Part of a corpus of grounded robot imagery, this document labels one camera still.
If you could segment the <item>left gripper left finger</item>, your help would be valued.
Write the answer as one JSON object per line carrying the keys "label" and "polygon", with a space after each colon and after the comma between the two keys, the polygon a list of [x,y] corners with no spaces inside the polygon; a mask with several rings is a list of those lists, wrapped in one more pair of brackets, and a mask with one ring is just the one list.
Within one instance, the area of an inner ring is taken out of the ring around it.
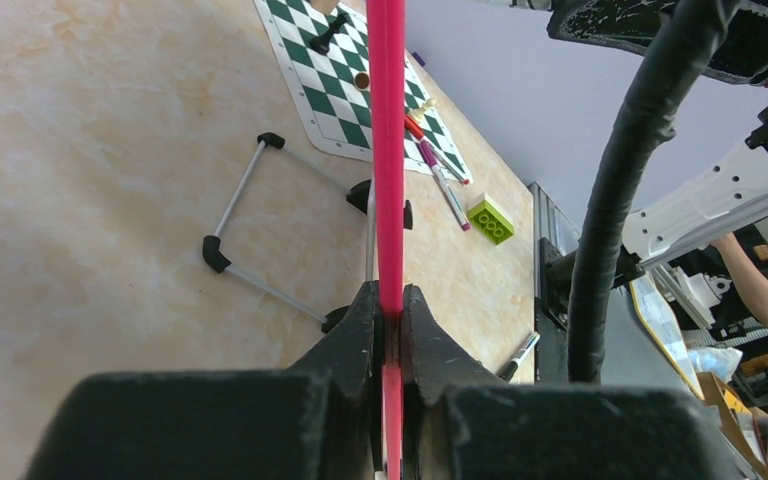
{"label": "left gripper left finger", "polygon": [[381,313],[363,284],[274,370],[106,372],[78,382],[29,479],[370,479],[382,466]]}

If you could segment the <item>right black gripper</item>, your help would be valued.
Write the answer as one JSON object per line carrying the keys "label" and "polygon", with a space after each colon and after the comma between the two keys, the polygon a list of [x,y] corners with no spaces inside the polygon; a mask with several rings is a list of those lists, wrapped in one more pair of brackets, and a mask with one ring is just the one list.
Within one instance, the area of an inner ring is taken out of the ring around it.
{"label": "right black gripper", "polygon": [[709,78],[768,87],[768,1],[555,1],[547,33],[637,55],[683,46]]}

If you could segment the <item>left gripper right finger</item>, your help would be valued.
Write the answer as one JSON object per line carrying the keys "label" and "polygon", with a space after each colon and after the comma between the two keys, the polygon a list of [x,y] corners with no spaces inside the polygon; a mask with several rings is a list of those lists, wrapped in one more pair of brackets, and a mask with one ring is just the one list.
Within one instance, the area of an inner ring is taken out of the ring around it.
{"label": "left gripper right finger", "polygon": [[404,290],[405,479],[737,479],[712,412],[672,389],[511,384]]}

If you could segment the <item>white board with pink frame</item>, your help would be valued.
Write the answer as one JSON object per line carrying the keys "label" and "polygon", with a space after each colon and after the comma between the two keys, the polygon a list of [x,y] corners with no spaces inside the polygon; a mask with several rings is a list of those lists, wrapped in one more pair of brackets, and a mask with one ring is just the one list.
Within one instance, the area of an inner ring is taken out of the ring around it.
{"label": "white board with pink frame", "polygon": [[382,391],[388,477],[401,477],[403,380],[403,105],[405,3],[366,3],[377,217],[379,299],[383,314]]}

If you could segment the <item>person forearm in background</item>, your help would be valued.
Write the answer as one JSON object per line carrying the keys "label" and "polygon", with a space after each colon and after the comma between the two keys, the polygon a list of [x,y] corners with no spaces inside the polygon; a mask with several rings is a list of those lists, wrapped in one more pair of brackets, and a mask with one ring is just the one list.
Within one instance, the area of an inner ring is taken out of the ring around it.
{"label": "person forearm in background", "polygon": [[768,327],[768,279],[750,260],[733,233],[712,241],[711,245],[719,252],[747,310]]}

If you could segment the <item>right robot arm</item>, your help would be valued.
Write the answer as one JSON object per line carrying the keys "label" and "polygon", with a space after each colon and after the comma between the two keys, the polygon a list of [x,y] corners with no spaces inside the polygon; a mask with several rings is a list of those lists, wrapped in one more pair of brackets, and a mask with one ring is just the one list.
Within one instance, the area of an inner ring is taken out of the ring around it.
{"label": "right robot arm", "polygon": [[600,164],[585,220],[589,243],[613,242],[649,266],[768,210],[768,106],[708,171],[648,207],[630,207],[699,78],[768,88],[768,1],[557,1],[548,34],[643,59]]}

